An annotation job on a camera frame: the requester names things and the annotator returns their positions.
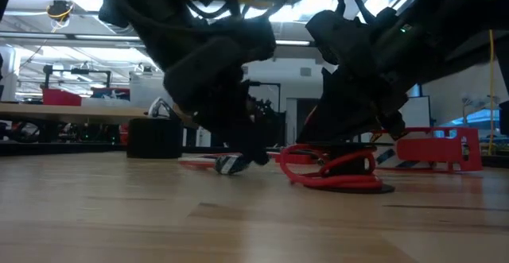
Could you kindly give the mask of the black frame stand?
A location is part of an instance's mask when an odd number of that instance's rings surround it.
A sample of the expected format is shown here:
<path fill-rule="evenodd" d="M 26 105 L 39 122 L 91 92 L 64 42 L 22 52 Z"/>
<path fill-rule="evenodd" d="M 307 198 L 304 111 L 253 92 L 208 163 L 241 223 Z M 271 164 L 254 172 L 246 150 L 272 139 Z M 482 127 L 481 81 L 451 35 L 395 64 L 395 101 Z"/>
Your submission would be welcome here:
<path fill-rule="evenodd" d="M 282 85 L 280 83 L 249 81 L 248 86 L 251 96 L 263 101 L 270 101 L 271 108 L 277 112 L 282 110 Z"/>

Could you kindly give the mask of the whiteboard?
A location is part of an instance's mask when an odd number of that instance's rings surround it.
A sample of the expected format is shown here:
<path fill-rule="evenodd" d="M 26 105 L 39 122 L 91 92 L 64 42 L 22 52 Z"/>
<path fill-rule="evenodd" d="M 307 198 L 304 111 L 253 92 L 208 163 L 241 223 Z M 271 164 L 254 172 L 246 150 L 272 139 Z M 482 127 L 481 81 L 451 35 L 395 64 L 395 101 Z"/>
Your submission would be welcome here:
<path fill-rule="evenodd" d="M 399 112 L 406 127 L 431 127 L 429 96 L 408 98 Z"/>

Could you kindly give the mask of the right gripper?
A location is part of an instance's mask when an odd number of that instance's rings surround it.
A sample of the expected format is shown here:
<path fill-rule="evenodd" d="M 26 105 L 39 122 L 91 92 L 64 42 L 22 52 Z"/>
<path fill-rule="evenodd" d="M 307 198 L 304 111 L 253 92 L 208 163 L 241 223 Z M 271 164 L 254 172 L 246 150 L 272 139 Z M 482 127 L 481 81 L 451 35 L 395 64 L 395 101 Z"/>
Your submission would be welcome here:
<path fill-rule="evenodd" d="M 381 127 L 397 141 L 406 136 L 400 108 L 410 80 L 404 58 L 420 47 L 422 18 L 409 8 L 383 10 L 371 24 L 324 10 L 305 26 L 321 55 L 338 68 L 322 69 L 323 91 L 297 143 L 346 140 Z"/>

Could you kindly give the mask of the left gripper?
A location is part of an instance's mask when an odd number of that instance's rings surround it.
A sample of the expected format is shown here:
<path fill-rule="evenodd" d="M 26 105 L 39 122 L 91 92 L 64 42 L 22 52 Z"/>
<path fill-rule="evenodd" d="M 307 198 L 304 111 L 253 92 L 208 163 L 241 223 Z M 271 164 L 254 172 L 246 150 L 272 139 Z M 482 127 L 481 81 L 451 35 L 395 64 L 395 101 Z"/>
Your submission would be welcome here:
<path fill-rule="evenodd" d="M 276 47 L 272 25 L 266 18 L 220 25 L 218 33 L 166 70 L 164 88 L 193 122 L 222 132 L 230 147 L 265 165 L 269 156 L 248 113 L 242 66 L 272 57 Z"/>

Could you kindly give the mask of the red storage box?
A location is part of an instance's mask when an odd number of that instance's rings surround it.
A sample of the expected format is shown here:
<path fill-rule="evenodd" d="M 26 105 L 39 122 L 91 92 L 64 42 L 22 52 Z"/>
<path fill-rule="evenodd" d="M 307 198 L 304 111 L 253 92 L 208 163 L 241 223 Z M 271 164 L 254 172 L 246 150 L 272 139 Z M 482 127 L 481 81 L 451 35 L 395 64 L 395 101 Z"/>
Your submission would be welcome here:
<path fill-rule="evenodd" d="M 42 92 L 44 105 L 49 106 L 81 106 L 82 97 L 59 89 L 45 88 Z"/>

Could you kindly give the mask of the long ceiling light bar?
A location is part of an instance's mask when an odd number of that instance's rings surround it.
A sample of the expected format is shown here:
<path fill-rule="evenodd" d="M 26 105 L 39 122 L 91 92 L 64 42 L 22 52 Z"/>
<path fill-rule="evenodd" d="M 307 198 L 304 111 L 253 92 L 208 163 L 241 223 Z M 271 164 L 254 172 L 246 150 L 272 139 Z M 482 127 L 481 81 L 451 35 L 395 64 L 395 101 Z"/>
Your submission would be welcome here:
<path fill-rule="evenodd" d="M 139 37 L 120 36 L 120 35 L 94 35 L 94 34 L 70 34 L 70 33 L 29 33 L 29 32 L 8 32 L 0 31 L 0 39 L 15 39 L 16 41 L 49 41 L 50 43 L 84 43 L 90 45 L 105 44 L 106 46 L 116 47 L 146 47 L 151 50 L 177 50 L 183 49 L 185 52 L 191 52 L 202 46 L 212 46 L 213 48 L 239 48 L 239 45 L 228 37 L 216 37 L 205 42 L 193 44 L 191 41 L 170 42 L 166 39 L 149 40 L 148 43 Z"/>

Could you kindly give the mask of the red tape dispenser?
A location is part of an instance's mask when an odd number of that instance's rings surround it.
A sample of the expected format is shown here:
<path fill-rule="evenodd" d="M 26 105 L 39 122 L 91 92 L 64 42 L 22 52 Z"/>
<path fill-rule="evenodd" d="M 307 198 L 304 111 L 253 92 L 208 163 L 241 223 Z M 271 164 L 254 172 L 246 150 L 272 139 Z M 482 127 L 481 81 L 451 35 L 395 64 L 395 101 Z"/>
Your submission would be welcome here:
<path fill-rule="evenodd" d="M 478 130 L 467 127 L 411 127 L 395 141 L 397 168 L 430 172 L 480 172 L 483 170 Z"/>

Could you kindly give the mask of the black gantry frame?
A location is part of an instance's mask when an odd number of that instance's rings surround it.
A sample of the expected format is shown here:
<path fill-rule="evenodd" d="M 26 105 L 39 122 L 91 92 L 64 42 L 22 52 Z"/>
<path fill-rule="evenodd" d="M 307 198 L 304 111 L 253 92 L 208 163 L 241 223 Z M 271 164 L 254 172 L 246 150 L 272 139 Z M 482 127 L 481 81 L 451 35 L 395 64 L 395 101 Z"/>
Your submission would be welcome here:
<path fill-rule="evenodd" d="M 90 70 L 85 68 L 70 68 L 70 69 L 55 69 L 52 65 L 46 64 L 43 67 L 43 73 L 45 74 L 45 80 L 43 82 L 43 88 L 49 88 L 49 79 L 50 75 L 54 72 L 70 72 L 72 75 L 88 75 L 90 73 L 102 73 L 107 76 L 106 81 L 103 83 L 105 87 L 111 86 L 111 71 L 104 71 L 104 70 Z"/>

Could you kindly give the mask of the translucent storage box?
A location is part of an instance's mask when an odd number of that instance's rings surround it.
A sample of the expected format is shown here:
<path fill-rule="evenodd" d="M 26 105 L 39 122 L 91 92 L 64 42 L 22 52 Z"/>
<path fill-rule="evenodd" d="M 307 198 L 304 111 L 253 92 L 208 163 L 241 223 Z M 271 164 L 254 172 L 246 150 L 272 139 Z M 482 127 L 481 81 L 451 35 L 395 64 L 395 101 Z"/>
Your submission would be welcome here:
<path fill-rule="evenodd" d="M 155 99 L 162 98 L 171 103 L 163 87 L 163 77 L 130 72 L 130 104 L 132 107 L 148 109 Z"/>

